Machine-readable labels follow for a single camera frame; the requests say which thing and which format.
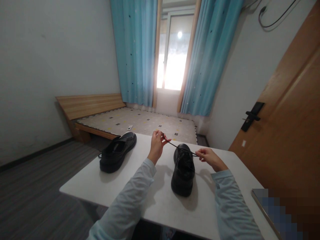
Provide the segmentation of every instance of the patterned mattress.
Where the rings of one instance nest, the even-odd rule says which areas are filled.
[[[193,121],[133,108],[119,108],[81,118],[77,122],[115,135],[128,132],[129,125],[133,125],[131,132],[150,136],[154,130],[161,130],[175,141],[197,144]]]

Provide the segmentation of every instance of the shoe sole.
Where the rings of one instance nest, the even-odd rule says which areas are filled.
[[[119,162],[117,162],[115,164],[110,164],[110,165],[104,165],[104,164],[100,163],[100,170],[103,172],[106,172],[106,173],[116,172],[121,167],[127,153],[130,152],[134,148],[136,143],[137,143],[137,136],[134,135],[134,142],[133,142],[132,146],[127,149],[127,152],[122,156],[122,158],[120,158]]]
[[[171,189],[174,193],[182,196],[182,197],[189,197],[191,195],[191,192],[192,192],[192,187],[193,187],[193,181],[192,181],[192,184],[190,187],[188,188],[184,188],[184,187],[181,187],[181,186],[177,186],[174,182],[174,173],[173,173],[173,176],[172,176],[172,179],[171,179]]]

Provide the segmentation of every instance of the wooden bed frame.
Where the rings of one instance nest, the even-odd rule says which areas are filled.
[[[99,95],[80,95],[56,97],[73,137],[82,143],[90,141],[90,134],[93,133],[108,139],[114,139],[117,135],[106,133],[91,127],[73,123],[72,120],[87,117],[93,114],[110,111],[113,109],[125,107],[120,93],[117,94],[99,94]]]

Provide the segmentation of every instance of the blue curtain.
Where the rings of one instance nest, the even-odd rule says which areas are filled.
[[[122,100],[152,106],[157,0],[111,0]]]
[[[182,113],[209,116],[242,4],[243,0],[202,0]]]

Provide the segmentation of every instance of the black door handle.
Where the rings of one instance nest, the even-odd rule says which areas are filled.
[[[261,118],[259,118],[257,115],[260,112],[261,108],[263,107],[263,102],[256,102],[256,104],[253,106],[252,110],[246,111],[246,114],[248,115],[246,121],[243,123],[241,129],[243,131],[248,131],[249,127],[253,123],[253,121],[260,121]]]
[[[257,115],[253,114],[252,112],[246,111],[246,114],[248,115],[248,118],[252,118],[253,120],[256,120],[256,121],[260,121],[261,119]]]

